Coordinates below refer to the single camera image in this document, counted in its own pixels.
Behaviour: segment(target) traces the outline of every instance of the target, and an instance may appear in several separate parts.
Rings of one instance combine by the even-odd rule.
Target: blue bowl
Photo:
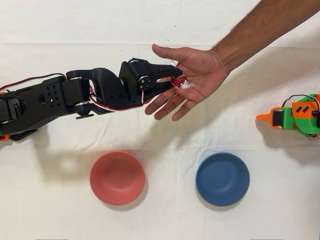
[[[215,206],[238,202],[247,192],[250,174],[246,164],[236,155],[218,152],[199,166],[195,185],[200,196]]]

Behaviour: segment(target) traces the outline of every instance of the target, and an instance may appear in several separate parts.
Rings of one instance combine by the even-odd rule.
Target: red bowl
[[[145,171],[133,155],[111,151],[92,165],[89,176],[94,195],[110,205],[125,205],[135,200],[145,186]]]

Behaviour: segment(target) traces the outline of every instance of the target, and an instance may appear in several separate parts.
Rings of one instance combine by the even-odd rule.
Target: orange and green robot
[[[285,107],[287,100],[295,96],[304,96]],[[274,107],[269,113],[259,114],[256,119],[268,122],[270,127],[279,130],[296,130],[307,139],[320,138],[320,93],[292,95],[280,107]]]

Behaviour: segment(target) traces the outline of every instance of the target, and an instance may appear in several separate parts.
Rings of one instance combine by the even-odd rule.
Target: human arm
[[[160,120],[182,102],[172,116],[176,121],[214,93],[229,73],[274,40],[320,11],[319,0],[262,0],[231,32],[212,49],[168,48],[153,45],[158,56],[178,61],[178,67],[194,86],[172,88],[158,96],[146,109]]]

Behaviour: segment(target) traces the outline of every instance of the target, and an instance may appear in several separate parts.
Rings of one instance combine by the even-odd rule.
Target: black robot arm
[[[74,70],[16,91],[0,94],[0,139],[14,141],[34,133],[51,121],[70,114],[76,119],[142,106],[170,89],[182,71],[172,65],[151,64],[133,58],[123,62],[119,77],[106,68]]]

